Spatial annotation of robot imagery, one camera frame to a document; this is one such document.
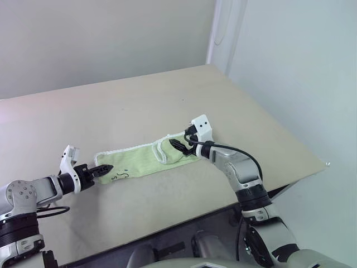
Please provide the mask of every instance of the white wall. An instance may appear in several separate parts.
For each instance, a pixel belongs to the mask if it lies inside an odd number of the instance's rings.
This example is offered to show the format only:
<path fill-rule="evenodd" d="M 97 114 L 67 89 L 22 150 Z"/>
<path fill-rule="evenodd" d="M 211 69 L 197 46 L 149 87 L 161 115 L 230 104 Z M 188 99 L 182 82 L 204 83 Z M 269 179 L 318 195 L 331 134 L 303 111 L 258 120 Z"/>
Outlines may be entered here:
<path fill-rule="evenodd" d="M 0 99 L 204 64 L 213 9 L 213 0 L 0 0 Z"/>
<path fill-rule="evenodd" d="M 234 2 L 213 63 L 226 71 L 234 47 L 232 81 L 331 162 L 275 202 L 301 247 L 356 267 L 356 1 Z M 228 16 L 226 8 L 222 24 Z"/>

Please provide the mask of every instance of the gray floor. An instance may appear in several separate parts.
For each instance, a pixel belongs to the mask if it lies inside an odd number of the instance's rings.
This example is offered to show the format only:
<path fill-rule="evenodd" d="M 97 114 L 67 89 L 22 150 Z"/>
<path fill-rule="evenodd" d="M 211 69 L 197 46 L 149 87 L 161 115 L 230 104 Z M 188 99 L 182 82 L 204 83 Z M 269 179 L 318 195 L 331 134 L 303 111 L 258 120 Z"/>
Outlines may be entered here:
<path fill-rule="evenodd" d="M 163 259 L 173 259 L 180 257 L 193 257 L 191 248 L 191 238 L 199 230 L 210 231 L 218 235 L 222 243 L 227 247 L 232 257 L 235 257 L 235 240 L 237 235 L 237 227 L 233 227 L 229 223 L 229 218 L 233 215 L 233 210 L 227 210 L 219 214 L 209 216 L 204 219 L 196 220 L 193 223 L 186 224 L 182 227 L 177 227 L 174 230 L 156 235 L 154 238 L 145 241 L 135 242 L 132 245 L 124 246 L 120 249 L 110 251 L 103 255 L 99 255 L 94 260 L 81 264 L 76 267 L 80 268 L 125 268 L 133 250 L 142 244 L 150 244 L 153 248 L 161 250 L 170 247 L 179 242 L 185 243 L 185 249 L 166 256 Z"/>

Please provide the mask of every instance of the light green sock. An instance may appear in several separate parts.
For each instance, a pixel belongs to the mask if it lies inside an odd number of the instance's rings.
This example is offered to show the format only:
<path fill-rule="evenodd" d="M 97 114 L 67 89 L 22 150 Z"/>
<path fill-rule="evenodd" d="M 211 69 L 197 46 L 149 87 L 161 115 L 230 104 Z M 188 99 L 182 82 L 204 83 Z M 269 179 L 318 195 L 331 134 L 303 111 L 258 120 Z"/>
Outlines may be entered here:
<path fill-rule="evenodd" d="M 96 166 L 103 164 L 114 166 L 107 175 L 99 178 L 99 182 L 107 184 L 117 179 L 138 178 L 198 160 L 195 155 L 186 157 L 173 148 L 169 142 L 170 138 L 175 138 L 188 146 L 181 132 L 167 135 L 153 143 L 96 154 L 94 156 Z"/>

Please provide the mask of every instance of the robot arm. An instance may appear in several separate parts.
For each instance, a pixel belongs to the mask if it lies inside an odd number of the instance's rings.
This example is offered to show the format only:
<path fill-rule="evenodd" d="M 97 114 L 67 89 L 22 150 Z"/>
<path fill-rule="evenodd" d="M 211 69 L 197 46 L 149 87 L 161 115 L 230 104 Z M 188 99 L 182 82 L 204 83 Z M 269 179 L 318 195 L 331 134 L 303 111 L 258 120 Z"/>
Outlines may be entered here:
<path fill-rule="evenodd" d="M 192 148 L 174 139 L 170 143 L 184 155 L 209 160 L 226 175 L 247 223 L 244 241 L 257 263 L 263 267 L 348 267 L 313 250 L 300 250 L 263 186 L 258 161 L 240 149 L 216 144 L 206 115 L 191 124 L 185 140 Z"/>
<path fill-rule="evenodd" d="M 93 186 L 95 177 L 112 169 L 110 165 L 93 169 L 88 169 L 87 164 L 73 167 L 78 154 L 79 149 L 70 145 L 66 148 L 58 176 L 15 180 L 0 188 L 0 267 L 56 267 L 52 251 L 40 252 L 45 244 L 38 229 L 40 216 L 36 213 L 65 194 L 79 193 Z"/>

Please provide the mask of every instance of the beige tabletop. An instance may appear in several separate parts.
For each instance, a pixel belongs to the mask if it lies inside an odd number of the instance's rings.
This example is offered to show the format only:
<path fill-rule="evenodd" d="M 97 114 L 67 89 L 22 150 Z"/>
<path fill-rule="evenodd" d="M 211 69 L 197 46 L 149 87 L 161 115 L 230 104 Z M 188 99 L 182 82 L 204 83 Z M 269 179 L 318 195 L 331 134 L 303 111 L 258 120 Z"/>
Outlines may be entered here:
<path fill-rule="evenodd" d="M 260 162 L 267 190 L 324 164 L 212 65 L 65 88 L 0 101 L 1 184 L 56 174 L 64 148 L 97 152 L 150 143 L 183 131 L 205 113 L 215 141 Z M 207 161 L 143 178 L 96 184 L 57 202 L 71 210 L 40 219 L 59 264 L 128 243 L 237 201 Z"/>

